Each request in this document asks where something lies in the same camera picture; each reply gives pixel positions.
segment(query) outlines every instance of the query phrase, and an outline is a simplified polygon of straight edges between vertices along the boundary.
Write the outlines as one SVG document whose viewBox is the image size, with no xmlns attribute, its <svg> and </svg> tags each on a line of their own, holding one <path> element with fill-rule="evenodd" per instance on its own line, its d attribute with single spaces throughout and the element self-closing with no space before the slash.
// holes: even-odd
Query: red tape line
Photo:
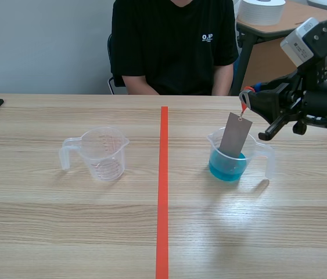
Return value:
<svg viewBox="0 0 327 279">
<path fill-rule="evenodd" d="M 161 108 L 156 279 L 168 279 L 168 107 Z"/>
</svg>

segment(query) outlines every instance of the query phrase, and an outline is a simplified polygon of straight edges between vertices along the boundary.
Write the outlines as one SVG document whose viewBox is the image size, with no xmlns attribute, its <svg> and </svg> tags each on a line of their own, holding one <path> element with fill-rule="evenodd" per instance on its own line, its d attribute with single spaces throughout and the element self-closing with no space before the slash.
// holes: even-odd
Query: measuring cup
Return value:
<svg viewBox="0 0 327 279">
<path fill-rule="evenodd" d="M 109 127 L 90 130 L 80 138 L 68 138 L 59 151 L 62 168 L 70 168 L 69 151 L 73 149 L 81 155 L 93 177 L 115 180 L 124 172 L 124 148 L 129 142 L 119 130 Z"/>
<path fill-rule="evenodd" d="M 263 156 L 268 158 L 265 176 L 266 178 L 271 178 L 275 165 L 274 150 L 266 144 L 257 142 L 249 134 L 239 158 L 229 157 L 218 149 L 224 130 L 225 128 L 221 128 L 207 136 L 211 143 L 209 168 L 212 174 L 223 181 L 238 180 L 253 158 Z"/>
</svg>

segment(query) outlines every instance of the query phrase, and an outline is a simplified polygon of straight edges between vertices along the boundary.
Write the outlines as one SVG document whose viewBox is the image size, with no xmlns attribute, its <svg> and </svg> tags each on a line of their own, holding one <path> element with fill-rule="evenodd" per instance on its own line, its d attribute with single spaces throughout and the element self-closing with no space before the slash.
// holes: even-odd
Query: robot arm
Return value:
<svg viewBox="0 0 327 279">
<path fill-rule="evenodd" d="M 297 70 L 269 83 L 242 91 L 240 96 L 270 126 L 259 138 L 269 141 L 288 122 L 296 121 L 295 134 L 307 126 L 327 128 L 327 23 L 308 19 L 281 43 Z"/>
</svg>

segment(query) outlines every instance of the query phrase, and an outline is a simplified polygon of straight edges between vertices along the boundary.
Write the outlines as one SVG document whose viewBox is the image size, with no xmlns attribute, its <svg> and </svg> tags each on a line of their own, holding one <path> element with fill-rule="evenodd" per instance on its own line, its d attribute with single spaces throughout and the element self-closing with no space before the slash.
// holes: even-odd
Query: measuring cup handle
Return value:
<svg viewBox="0 0 327 279">
<path fill-rule="evenodd" d="M 59 150 L 59 157 L 63 170 L 70 169 L 69 151 L 71 149 L 78 149 L 79 147 L 77 143 L 79 143 L 80 141 L 81 138 L 68 138 L 64 141 L 63 147 Z"/>
<path fill-rule="evenodd" d="M 64 146 L 59 150 L 59 157 L 61 162 L 61 168 L 63 170 L 70 169 L 70 158 L 69 158 L 69 150 L 70 146 Z"/>
<path fill-rule="evenodd" d="M 274 149 L 271 148 L 269 145 L 257 142 L 256 155 L 261 157 L 267 157 L 268 161 L 267 161 L 267 169 L 265 171 L 265 177 L 272 178 L 275 169 Z"/>
</svg>

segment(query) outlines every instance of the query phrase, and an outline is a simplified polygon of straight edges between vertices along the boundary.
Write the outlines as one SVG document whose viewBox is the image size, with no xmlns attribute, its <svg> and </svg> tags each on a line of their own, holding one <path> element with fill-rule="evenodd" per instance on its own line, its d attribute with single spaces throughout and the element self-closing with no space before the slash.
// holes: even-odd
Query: white paper roll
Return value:
<svg viewBox="0 0 327 279">
<path fill-rule="evenodd" d="M 285 0 L 241 0 L 238 18 L 252 25 L 275 25 L 281 20 Z"/>
</svg>

